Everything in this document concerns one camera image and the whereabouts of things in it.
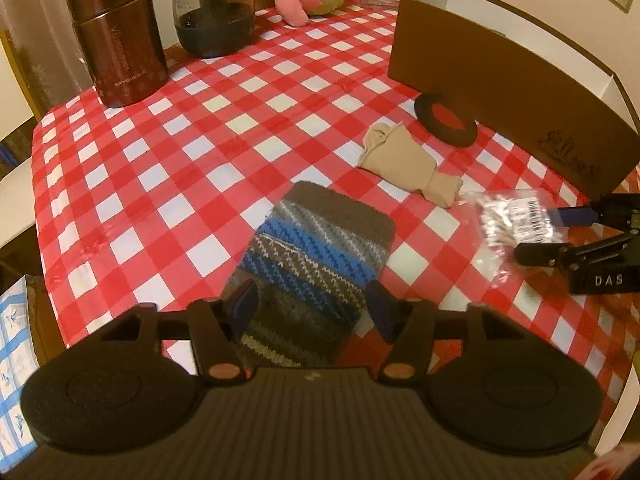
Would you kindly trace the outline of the blue white patterned cloth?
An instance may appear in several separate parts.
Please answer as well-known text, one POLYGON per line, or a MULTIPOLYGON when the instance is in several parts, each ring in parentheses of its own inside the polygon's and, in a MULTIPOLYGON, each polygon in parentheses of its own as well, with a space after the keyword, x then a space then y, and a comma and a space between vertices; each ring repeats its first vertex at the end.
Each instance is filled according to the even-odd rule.
POLYGON ((28 322, 29 282, 26 276, 1 294, 0 430, 1 472, 5 474, 35 449, 23 411, 25 382, 38 370, 28 322))

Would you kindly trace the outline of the black red ear pad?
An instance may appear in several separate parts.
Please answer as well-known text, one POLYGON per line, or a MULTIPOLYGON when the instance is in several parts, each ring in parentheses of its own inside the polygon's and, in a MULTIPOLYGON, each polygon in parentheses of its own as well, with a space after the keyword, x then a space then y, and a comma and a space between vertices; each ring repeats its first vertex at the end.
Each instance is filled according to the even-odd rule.
POLYGON ((477 124, 454 104, 437 94, 420 94, 414 100, 416 119, 432 136, 454 148, 468 148, 477 138, 477 124))

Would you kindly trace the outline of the sheer curtain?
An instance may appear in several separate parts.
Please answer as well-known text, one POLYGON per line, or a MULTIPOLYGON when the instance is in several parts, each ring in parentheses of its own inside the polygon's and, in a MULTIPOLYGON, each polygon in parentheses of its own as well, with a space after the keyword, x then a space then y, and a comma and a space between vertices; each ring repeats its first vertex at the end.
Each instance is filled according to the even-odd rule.
POLYGON ((1 0, 1 28, 45 110, 92 86, 66 0, 1 0))

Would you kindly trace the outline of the striped knitted beanie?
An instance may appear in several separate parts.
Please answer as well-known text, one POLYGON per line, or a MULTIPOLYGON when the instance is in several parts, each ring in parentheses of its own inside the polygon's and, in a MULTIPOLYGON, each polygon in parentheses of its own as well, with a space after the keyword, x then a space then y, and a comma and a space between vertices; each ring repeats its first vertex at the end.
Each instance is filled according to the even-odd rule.
POLYGON ((394 237, 387 214, 321 185, 295 183, 258 226, 224 285, 224 296, 247 281, 257 288, 258 307, 235 345, 243 366, 332 365, 394 237))

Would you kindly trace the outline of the beige stocking sock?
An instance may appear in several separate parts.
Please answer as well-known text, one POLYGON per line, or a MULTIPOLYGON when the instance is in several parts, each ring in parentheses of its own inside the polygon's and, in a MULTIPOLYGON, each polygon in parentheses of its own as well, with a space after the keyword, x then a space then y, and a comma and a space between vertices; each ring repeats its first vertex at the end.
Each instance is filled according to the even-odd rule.
POLYGON ((442 208, 451 207, 462 179, 444 174, 436 160, 417 144, 402 122, 372 125, 362 140, 357 166, 410 193, 420 193, 442 208))

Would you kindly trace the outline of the red white checkered tablecloth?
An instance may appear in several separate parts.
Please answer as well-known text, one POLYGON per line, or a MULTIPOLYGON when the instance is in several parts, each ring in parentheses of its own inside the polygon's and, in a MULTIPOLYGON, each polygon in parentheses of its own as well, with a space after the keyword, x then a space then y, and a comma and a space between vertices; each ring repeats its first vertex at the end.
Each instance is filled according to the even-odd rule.
POLYGON ((178 310, 217 296, 256 228, 297 181, 392 218, 382 282, 447 310, 484 301, 556 344, 598 378, 603 417, 623 393, 639 339, 635 296, 570 296, 561 274, 502 274, 460 208, 442 209, 361 170, 361 139, 403 122, 468 192, 534 188, 582 196, 489 129, 456 150, 414 119, 413 92, 387 77, 396 15, 346 0, 293 28, 257 14, 254 44, 228 58, 168 54, 160 91, 111 110, 87 90, 34 133, 32 173, 44 280, 74 344, 139 302, 178 310))

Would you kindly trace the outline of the white side table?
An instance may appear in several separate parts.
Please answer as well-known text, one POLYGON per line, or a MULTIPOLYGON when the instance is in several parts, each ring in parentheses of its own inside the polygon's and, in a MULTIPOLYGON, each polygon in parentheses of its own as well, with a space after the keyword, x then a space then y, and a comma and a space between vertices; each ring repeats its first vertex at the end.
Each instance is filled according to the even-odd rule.
POLYGON ((32 159, 10 171, 0 183, 0 247, 35 225, 32 159))

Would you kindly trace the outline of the brown cardboard box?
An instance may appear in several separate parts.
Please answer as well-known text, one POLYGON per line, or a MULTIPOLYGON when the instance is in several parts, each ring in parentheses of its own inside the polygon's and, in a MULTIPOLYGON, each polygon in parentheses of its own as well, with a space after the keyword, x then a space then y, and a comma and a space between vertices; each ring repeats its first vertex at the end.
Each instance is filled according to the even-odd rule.
POLYGON ((590 198, 638 166, 639 117, 614 70, 501 0, 399 0, 388 76, 440 96, 590 198))

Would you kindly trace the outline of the glass jar dark contents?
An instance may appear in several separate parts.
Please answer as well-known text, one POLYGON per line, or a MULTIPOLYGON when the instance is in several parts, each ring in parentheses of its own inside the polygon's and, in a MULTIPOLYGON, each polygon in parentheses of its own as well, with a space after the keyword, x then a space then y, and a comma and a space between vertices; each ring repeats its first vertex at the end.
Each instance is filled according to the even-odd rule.
POLYGON ((219 58, 246 47, 254 34, 254 0, 172 0, 181 47, 219 58))

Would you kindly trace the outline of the brown metal canister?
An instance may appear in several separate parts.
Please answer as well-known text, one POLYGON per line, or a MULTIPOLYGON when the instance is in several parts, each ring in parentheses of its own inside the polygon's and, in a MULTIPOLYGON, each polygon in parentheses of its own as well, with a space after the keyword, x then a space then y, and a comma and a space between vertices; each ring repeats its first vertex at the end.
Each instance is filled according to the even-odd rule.
POLYGON ((152 0, 66 0, 75 36, 102 104, 140 102, 168 68, 152 0))

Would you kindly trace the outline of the clear plastic bag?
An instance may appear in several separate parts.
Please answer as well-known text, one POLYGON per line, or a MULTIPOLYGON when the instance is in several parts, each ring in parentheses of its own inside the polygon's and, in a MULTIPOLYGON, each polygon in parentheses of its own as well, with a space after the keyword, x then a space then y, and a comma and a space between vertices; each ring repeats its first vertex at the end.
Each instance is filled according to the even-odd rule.
POLYGON ((542 188, 464 192, 456 206, 472 232, 472 266, 491 286, 506 284, 513 275, 535 273, 515 261, 518 244, 567 242, 568 229, 552 223, 555 204, 542 188))

